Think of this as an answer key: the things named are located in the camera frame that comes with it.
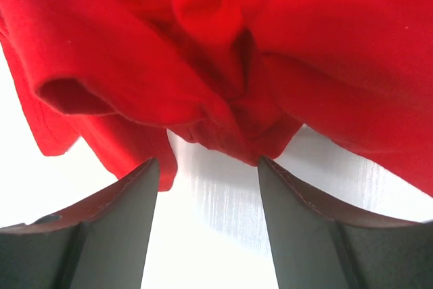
red shirt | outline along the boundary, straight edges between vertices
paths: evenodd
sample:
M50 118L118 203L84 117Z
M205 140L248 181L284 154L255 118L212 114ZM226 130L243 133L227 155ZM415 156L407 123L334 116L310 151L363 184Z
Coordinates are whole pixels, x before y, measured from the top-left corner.
M255 165L306 123L433 195L432 1L0 0L0 41L45 155L167 190L167 129Z

stitching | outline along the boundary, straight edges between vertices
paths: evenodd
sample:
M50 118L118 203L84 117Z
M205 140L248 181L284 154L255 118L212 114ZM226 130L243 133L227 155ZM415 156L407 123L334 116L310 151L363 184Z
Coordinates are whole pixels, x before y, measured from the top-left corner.
M43 122L41 124L45 125L45 128L48 131L48 134L53 138L54 142L56 142L58 145L60 145L60 142L59 142L58 138L54 135L54 132L51 130L51 128L47 124L47 121L45 120L45 114L43 114L42 104L38 103L38 107L39 107L39 113L41 113L41 119L42 119L42 122Z
M314 210L316 213L318 213L319 215L321 215L322 217L325 217L326 219L331 219L331 220L333 220L332 218L329 218L328 216L326 216L326 215L324 215L320 210L318 210L317 208L316 208L316 206L313 204L313 203L311 203L311 202L309 202L309 201L307 201L307 200L305 200L305 198L304 198L304 196L302 195L302 193L301 192L299 192L298 191L298 189L296 189L296 187L295 187L295 185L294 184L292 184L292 183L290 183L289 182L289 180L288 179L291 179L292 177L293 177L293 175L292 174L290 174L290 172L289 171L287 171L287 170L285 170L285 169L283 169L281 166L279 166L276 162L274 162L273 160L269 160L268 158L267 158L267 163L268 163L268 165L283 179L283 181L284 181L284 183L290 188L290 189L292 189L295 193L296 193L296 195L308 206L308 207L310 207L312 210Z
M100 214L100 213L102 213L103 212L103 210L107 207L107 206L109 206L109 205L111 205L111 203L113 203L113 201L115 201L127 188L128 188L128 186L130 186L130 184L132 183L132 182L134 182L134 180L136 180L136 178L138 178L138 176L140 176L141 175L141 173L147 168L147 166L150 164L150 162L151 161L153 161L153 159L149 159L147 162L145 162L144 163L144 165L143 165L143 167L139 170L139 171L137 171L137 174L136 175L134 175L132 178L131 178L131 180L130 181L128 181L126 184L125 184L125 186L113 197L113 199L111 199L109 202L107 202L107 203L105 203L104 205L102 205L102 206L99 206L98 207L98 211L96 212L96 213L94 213L94 214L92 214L91 216L89 216L89 217L87 217L84 221L88 221L88 220L90 220L90 219L92 219L92 218L94 218L94 216L96 216L96 215L98 215L98 214Z

white surface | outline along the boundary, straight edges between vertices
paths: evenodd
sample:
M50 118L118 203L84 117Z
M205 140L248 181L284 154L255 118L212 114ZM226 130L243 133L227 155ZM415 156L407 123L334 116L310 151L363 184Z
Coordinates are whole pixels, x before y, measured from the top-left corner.
M111 184L80 140L62 157L41 156L0 56L0 227L31 223ZM256 170L170 134L175 186L158 195L143 288L277 288ZM308 128L277 160L349 203L414 221L433 219L433 199Z

red garment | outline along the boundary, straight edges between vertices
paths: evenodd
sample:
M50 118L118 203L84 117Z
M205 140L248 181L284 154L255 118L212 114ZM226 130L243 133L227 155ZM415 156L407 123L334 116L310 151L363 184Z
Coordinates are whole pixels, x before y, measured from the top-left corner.
M0 41L45 155L167 190L166 129L254 165L306 123L433 195L432 1L0 0Z

white background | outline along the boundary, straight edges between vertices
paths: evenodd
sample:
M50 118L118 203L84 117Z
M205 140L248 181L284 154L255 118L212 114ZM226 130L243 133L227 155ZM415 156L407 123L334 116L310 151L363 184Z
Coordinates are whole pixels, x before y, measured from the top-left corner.
M61 157L41 155L1 52L0 94L0 227L32 223L115 181L82 139ZM158 194L142 288L276 289L256 170L169 136L179 174ZM433 219L433 198L309 128L277 161L361 208Z

